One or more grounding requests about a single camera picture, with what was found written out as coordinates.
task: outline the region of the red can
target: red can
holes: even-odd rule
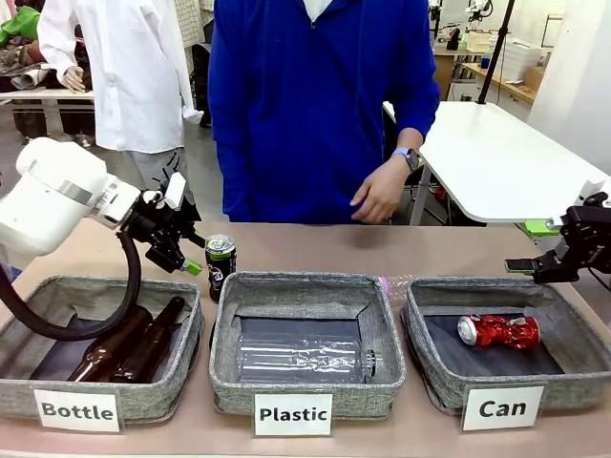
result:
[[[471,346],[502,344],[519,349],[535,348],[541,340],[537,320],[531,317],[467,315],[458,320],[458,335]]]

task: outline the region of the hand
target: hand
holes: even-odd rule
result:
[[[64,73],[64,86],[73,93],[84,93],[86,88],[83,84],[83,69],[77,66],[70,67]]]
[[[402,156],[392,156],[369,175],[354,195],[351,206],[361,208],[352,219],[369,224],[384,222],[397,209],[410,166]]]

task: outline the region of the table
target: table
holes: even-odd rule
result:
[[[394,116],[391,105],[387,112]],[[563,215],[586,180],[609,176],[496,105],[441,102],[420,149],[425,170],[411,224],[419,224],[431,173],[469,218],[523,222]]]
[[[441,99],[446,100],[448,93],[450,92],[450,86],[452,84],[452,76],[454,72],[455,59],[460,56],[481,56],[483,52],[471,52],[471,51],[448,51],[446,49],[447,44],[443,43],[434,46],[432,53],[435,57],[435,81],[439,85],[441,93]]]
[[[482,79],[486,77],[487,69],[482,69],[479,67],[479,64],[462,64],[462,67],[467,69],[470,72],[477,74]],[[535,98],[537,98],[537,91],[529,88],[525,84],[509,84],[505,81],[500,81],[498,77],[493,76],[493,82],[491,86],[499,86],[501,89],[507,91],[509,94],[523,100],[529,104],[535,103]]]
[[[329,226],[200,223],[204,236],[235,238],[241,270],[336,271],[373,275],[412,274],[506,276],[507,257],[535,256],[537,249],[515,228],[407,226]],[[184,254],[203,261],[203,252],[184,242]],[[216,306],[205,298],[207,280],[161,271],[144,257],[146,279],[174,279],[197,284],[204,296],[208,342]],[[17,281],[20,294],[56,275],[125,275],[125,261],[113,233],[83,221],[53,254],[35,260]],[[606,338],[609,330],[569,285],[560,290]],[[395,312],[399,305],[394,304]],[[0,309],[0,322],[8,312]],[[460,434],[460,420],[436,410],[422,380],[407,358],[408,379],[390,418],[384,422],[336,422],[332,437],[255,439],[251,420],[214,410],[208,378],[208,348],[188,382],[176,416],[156,426],[128,427],[125,435],[51,432],[36,422],[0,420],[0,449],[40,453],[198,454],[272,456],[452,456],[499,458],[591,456],[611,451],[611,402],[581,414],[544,416],[537,428]]]
[[[24,91],[0,93],[0,100],[94,100],[94,92],[73,93],[68,89],[34,88]]]

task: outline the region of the aluminum can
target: aluminum can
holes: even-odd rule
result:
[[[236,271],[236,243],[229,236],[217,234],[206,238],[206,264],[210,281],[210,299],[219,302],[222,285]]]
[[[471,346],[502,344],[512,348],[535,348],[540,340],[537,320],[497,315],[467,315],[458,320],[458,335]]]

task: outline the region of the black can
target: black can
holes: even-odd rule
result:
[[[236,271],[236,244],[224,234],[206,238],[206,264],[210,281],[210,299],[219,303],[222,284]]]

